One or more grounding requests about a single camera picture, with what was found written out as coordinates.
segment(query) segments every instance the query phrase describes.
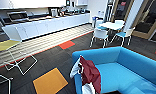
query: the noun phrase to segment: table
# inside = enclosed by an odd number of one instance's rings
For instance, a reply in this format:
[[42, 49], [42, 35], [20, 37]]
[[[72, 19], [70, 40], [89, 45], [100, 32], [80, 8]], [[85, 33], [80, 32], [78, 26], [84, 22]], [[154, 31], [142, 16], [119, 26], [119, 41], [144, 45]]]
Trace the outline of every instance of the table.
[[113, 29], [113, 30], [119, 30], [124, 26], [123, 24], [117, 24], [117, 23], [112, 23], [112, 22], [106, 22], [106, 23], [99, 24], [99, 25], [109, 28], [109, 29]]

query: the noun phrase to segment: white cabinet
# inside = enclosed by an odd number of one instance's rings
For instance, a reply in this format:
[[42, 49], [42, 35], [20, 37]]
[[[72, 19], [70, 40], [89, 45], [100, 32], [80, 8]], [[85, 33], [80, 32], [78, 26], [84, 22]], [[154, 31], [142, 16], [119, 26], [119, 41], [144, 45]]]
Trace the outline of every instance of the white cabinet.
[[56, 19], [56, 29], [57, 31], [62, 30], [63, 29], [63, 19], [61, 18], [55, 18]]
[[12, 26], [16, 27], [22, 40], [28, 39], [26, 31], [24, 30], [24, 28], [21, 24], [13, 24]]
[[48, 25], [48, 33], [55, 32], [57, 30], [56, 19], [47, 19], [46, 21]]
[[77, 0], [76, 6], [88, 5], [88, 0]]
[[34, 21], [34, 23], [39, 35], [44, 35], [48, 33], [48, 24], [46, 23], [46, 20]]
[[20, 24], [23, 26], [24, 30], [26, 31], [28, 38], [39, 36], [37, 28], [33, 22], [26, 22]]
[[89, 23], [90, 20], [90, 13], [85, 14], [85, 23]]
[[37, 8], [38, 0], [10, 0], [13, 8]]
[[11, 9], [13, 8], [10, 0], [0, 0], [0, 9]]
[[13, 8], [38, 8], [66, 6], [66, 0], [10, 0]]
[[19, 33], [22, 40], [28, 39], [26, 31], [24, 30], [23, 27], [17, 27], [17, 31], [18, 31], [18, 33]]
[[52, 33], [66, 28], [78, 26], [89, 22], [90, 14], [80, 14], [67, 17], [45, 19], [33, 22], [13, 24], [22, 40]]

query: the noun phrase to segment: floor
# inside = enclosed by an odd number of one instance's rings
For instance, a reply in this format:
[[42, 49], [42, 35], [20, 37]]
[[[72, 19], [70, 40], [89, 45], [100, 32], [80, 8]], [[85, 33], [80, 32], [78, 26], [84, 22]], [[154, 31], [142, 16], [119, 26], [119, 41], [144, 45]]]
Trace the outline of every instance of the floor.
[[[14, 68], [10, 71], [7, 71], [5, 67], [0, 68], [0, 74], [10, 78], [13, 77], [11, 94], [36, 94], [34, 89], [33, 80], [42, 76], [43, 74], [49, 72], [53, 68], [58, 68], [62, 73], [64, 78], [68, 81], [68, 85], [65, 86], [62, 90], [60, 90], [57, 94], [76, 94], [74, 80], [70, 79], [69, 73], [73, 66], [72, 64], [72, 53], [74, 51], [86, 50], [86, 49], [96, 49], [102, 48], [103, 41], [97, 39], [97, 42], [94, 42], [92, 47], [90, 48], [90, 42], [92, 38], [92, 32], [86, 35], [80, 36], [78, 38], [72, 39], [71, 41], [75, 43], [74, 46], [69, 47], [67, 49], [61, 49], [59, 46], [55, 46], [49, 50], [44, 52], [35, 54], [34, 56], [38, 59], [38, 62], [34, 67], [24, 76], [20, 74], [17, 68]], [[120, 46], [121, 40], [114, 40], [111, 44], [106, 47]], [[135, 52], [138, 52], [142, 55], [145, 55], [151, 59], [156, 60], [156, 43], [148, 41], [146, 39], [138, 38], [132, 36], [131, 43], [128, 46], [127, 40], [124, 43], [124, 47], [131, 49]], [[27, 66], [31, 65], [32, 58], [27, 58], [26, 62], [21, 63], [22, 69], [26, 69]], [[0, 85], [1, 94], [7, 94], [8, 92], [7, 83], [3, 83]]]

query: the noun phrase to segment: wall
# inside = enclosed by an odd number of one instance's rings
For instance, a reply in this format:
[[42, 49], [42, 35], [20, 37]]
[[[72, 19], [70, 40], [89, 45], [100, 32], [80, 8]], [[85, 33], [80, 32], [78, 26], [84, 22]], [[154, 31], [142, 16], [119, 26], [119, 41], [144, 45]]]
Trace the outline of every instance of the wall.
[[132, 8], [129, 12], [129, 15], [128, 15], [128, 18], [126, 20], [123, 31], [126, 31], [127, 29], [131, 28], [131, 25], [133, 24], [135, 17], [138, 14], [138, 11], [139, 11], [142, 3], [143, 3], [143, 0], [135, 0], [133, 2]]
[[104, 12], [105, 16], [108, 0], [88, 0], [87, 9], [90, 10], [90, 23], [92, 17], [98, 16], [98, 11]]

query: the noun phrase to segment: white carpet tile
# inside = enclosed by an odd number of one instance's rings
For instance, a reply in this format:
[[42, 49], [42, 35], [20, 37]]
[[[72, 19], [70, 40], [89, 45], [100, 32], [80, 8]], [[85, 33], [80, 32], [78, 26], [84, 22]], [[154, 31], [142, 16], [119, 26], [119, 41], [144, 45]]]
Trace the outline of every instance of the white carpet tile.
[[[91, 31], [93, 31], [91, 24], [85, 24], [46, 36], [27, 40], [25, 42], [22, 42], [20, 45], [17, 45], [16, 47], [10, 49], [10, 51], [12, 52], [15, 59], [18, 60], [24, 57], [19, 53], [19, 51], [27, 54], [36, 54], [43, 50], [57, 46], [63, 42], [87, 34]], [[3, 61], [12, 62], [12, 58], [10, 57], [8, 51], [0, 52], [0, 66], [4, 65]]]

